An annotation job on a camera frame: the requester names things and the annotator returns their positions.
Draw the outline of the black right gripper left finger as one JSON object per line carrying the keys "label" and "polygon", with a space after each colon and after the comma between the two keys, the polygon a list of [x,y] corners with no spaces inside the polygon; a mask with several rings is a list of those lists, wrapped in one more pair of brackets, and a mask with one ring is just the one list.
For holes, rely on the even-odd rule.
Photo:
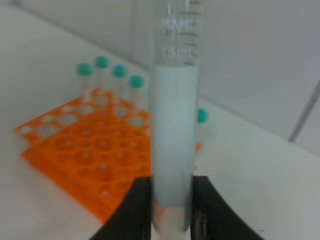
{"label": "black right gripper left finger", "polygon": [[150,240],[151,195],[151,178],[135,178],[119,207],[90,239]]}

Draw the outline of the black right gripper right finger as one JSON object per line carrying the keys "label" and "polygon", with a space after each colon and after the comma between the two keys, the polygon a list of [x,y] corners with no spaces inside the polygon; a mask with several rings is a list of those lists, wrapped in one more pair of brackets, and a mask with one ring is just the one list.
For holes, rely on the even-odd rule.
{"label": "black right gripper right finger", "polygon": [[225,202],[207,176],[194,176],[190,223],[192,240],[261,240]]}

